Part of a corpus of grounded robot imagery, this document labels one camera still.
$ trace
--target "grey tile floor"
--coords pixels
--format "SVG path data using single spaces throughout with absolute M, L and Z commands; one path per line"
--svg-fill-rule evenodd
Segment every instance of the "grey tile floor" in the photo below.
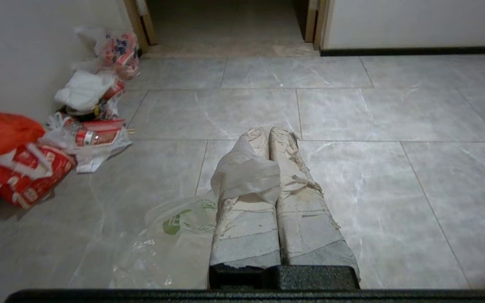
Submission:
M 29 211 L 0 202 L 0 299 L 109 287 L 146 211 L 206 192 L 234 140 L 261 125 L 301 137 L 363 288 L 485 288 L 485 56 L 142 67 L 120 102 L 130 148 Z

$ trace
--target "hallway floor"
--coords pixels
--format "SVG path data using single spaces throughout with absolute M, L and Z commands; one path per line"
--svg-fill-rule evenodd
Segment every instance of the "hallway floor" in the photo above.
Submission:
M 0 201 L 0 301 L 110 287 L 144 214 L 206 192 L 256 126 L 300 136 L 362 288 L 485 288 L 485 55 L 174 57 L 127 83 L 130 148 L 29 211 Z
M 149 0 L 158 45 L 145 57 L 319 56 L 304 43 L 291 2 Z

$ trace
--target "trash pile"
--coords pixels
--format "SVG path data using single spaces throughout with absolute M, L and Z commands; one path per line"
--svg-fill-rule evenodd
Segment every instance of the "trash pile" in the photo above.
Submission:
M 125 81 L 139 75 L 132 32 L 79 27 L 95 43 L 96 58 L 76 63 L 73 76 L 54 96 L 63 106 L 36 121 L 0 113 L 0 197 L 27 209 L 46 197 L 74 167 L 92 173 L 131 144 L 117 103 Z

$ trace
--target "plastic bag with green print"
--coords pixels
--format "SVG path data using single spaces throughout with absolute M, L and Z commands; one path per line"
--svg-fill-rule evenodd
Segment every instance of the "plastic bag with green print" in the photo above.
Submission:
M 216 212 L 211 191 L 150 210 L 149 228 L 114 265 L 112 287 L 207 288 Z

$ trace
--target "wooden door frame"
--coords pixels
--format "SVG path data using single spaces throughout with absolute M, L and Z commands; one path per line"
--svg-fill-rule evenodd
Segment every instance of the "wooden door frame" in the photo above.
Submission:
M 308 11 L 306 12 L 306 32 L 304 42 L 314 42 L 315 19 L 317 18 L 317 6 L 319 0 L 308 0 Z
M 334 0 L 319 0 L 317 22 L 314 31 L 314 50 L 318 51 L 323 48 L 323 36 L 326 37 L 329 32 L 327 24 L 330 23 L 333 8 Z
M 147 53 L 150 45 L 155 45 L 156 34 L 149 12 L 140 15 L 136 0 L 124 0 L 132 30 L 138 38 L 138 45 L 142 53 Z

